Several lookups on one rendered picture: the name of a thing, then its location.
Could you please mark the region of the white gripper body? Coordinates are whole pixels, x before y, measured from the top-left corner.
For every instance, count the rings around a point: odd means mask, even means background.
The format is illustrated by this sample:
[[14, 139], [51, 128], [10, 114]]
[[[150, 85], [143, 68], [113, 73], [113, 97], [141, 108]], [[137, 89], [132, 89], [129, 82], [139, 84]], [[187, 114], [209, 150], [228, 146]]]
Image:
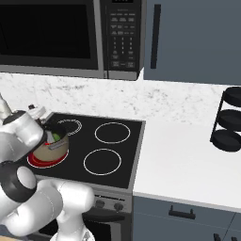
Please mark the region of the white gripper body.
[[46, 112], [46, 109], [44, 106], [34, 106], [33, 104], [31, 104], [28, 107], [28, 114], [34, 120], [40, 119], [45, 114], [45, 112]]

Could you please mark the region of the grey spatula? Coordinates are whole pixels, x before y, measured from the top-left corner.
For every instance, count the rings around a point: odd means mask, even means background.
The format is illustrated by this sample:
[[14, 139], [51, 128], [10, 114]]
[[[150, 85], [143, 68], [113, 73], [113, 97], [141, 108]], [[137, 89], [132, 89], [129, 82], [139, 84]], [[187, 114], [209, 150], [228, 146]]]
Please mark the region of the grey spatula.
[[53, 138], [53, 133], [50, 131], [47, 132], [47, 142], [52, 143], [51, 145], [48, 146], [50, 150], [54, 150], [65, 144], [65, 141], [63, 139], [60, 139], [59, 141], [55, 141]]

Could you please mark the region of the beige cooking pot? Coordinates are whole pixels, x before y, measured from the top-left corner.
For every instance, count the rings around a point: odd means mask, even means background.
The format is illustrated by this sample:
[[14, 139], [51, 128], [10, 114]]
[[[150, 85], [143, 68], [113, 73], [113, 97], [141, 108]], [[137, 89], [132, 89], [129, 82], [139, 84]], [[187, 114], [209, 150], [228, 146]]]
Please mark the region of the beige cooking pot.
[[47, 139], [45, 142], [43, 142], [34, 152], [34, 156], [43, 162], [50, 162], [50, 161], [56, 161], [57, 159], [62, 158], [65, 156], [69, 149], [69, 138], [66, 129], [59, 123], [56, 124], [45, 124], [44, 125], [45, 133], [47, 134], [48, 131], [58, 134], [61, 139], [65, 141], [65, 144], [62, 145], [59, 148], [56, 148], [54, 150], [50, 150], [48, 146], [45, 146], [44, 143], [47, 142]]

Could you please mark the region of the black glass hob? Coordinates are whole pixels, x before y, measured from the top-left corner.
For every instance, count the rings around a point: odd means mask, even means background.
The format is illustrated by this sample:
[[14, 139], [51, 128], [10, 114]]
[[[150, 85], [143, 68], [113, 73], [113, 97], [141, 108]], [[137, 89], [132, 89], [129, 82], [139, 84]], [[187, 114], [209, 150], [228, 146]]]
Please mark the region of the black glass hob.
[[28, 166], [38, 175], [126, 189], [142, 139], [142, 120], [109, 119], [63, 113], [47, 121], [64, 126], [69, 152], [51, 167]]

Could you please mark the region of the black steel microwave oven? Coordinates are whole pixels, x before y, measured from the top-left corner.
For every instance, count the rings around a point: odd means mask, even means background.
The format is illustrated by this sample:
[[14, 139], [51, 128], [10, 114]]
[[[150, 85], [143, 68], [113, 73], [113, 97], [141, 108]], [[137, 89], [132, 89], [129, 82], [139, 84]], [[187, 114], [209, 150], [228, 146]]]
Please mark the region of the black steel microwave oven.
[[146, 0], [0, 0], [0, 72], [135, 81]]

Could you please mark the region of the grey oven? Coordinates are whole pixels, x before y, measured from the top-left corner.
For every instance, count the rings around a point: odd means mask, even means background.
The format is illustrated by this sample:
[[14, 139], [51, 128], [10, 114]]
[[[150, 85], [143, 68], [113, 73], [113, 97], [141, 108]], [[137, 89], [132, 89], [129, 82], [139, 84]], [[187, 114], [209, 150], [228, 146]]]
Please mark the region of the grey oven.
[[[132, 241], [134, 181], [129, 176], [122, 177], [115, 173], [110, 175], [83, 174], [72, 175], [70, 178], [56, 176], [55, 180], [90, 186], [95, 196], [92, 207], [97, 208], [95, 202], [101, 200], [104, 201], [104, 207], [98, 209], [111, 210], [125, 217], [125, 220], [117, 222], [97, 222], [83, 218], [85, 225], [94, 235], [95, 241]], [[117, 202], [123, 205], [123, 209], [119, 212], [114, 208]]]

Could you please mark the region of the blue-grey drawer front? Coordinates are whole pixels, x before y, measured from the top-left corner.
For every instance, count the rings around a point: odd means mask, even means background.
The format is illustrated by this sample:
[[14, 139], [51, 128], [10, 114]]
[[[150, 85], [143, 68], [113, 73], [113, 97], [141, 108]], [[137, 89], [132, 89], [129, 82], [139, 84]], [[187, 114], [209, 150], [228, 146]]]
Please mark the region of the blue-grey drawer front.
[[[196, 215], [196, 218], [187, 219], [183, 217], [169, 216], [169, 209], [171, 205], [173, 205], [173, 209], [175, 211], [189, 213], [190, 209], [193, 209], [193, 213]], [[164, 217], [224, 229], [229, 228], [234, 216], [234, 212], [142, 197], [134, 197], [134, 212], [143, 215]]]

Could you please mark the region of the blue-grey base cupboard door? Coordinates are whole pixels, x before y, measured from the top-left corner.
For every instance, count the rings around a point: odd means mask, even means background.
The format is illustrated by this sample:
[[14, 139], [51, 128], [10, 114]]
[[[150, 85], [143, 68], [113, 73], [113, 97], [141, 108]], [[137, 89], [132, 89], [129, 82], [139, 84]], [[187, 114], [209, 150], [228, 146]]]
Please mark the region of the blue-grey base cupboard door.
[[226, 228], [134, 213], [133, 241], [222, 241]]
[[232, 241], [232, 236], [241, 241], [241, 214], [235, 214], [233, 221], [226, 235], [226, 241]]

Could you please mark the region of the black three-tier stand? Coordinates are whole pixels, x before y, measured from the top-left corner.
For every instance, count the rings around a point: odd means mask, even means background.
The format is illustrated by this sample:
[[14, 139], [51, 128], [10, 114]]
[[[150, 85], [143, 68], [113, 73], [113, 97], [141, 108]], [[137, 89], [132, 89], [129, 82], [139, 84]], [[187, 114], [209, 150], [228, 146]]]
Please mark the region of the black three-tier stand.
[[224, 152], [241, 150], [241, 87], [223, 91], [210, 142]]

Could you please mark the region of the blue-grey wall cupboard door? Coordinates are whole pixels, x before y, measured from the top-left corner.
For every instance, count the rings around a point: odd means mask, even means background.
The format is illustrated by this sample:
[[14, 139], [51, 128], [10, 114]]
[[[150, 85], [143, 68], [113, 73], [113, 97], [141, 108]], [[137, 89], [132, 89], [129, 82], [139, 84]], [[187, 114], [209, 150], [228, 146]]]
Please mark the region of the blue-grey wall cupboard door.
[[[155, 4], [161, 19], [152, 70]], [[144, 78], [241, 86], [241, 0], [147, 0]]]

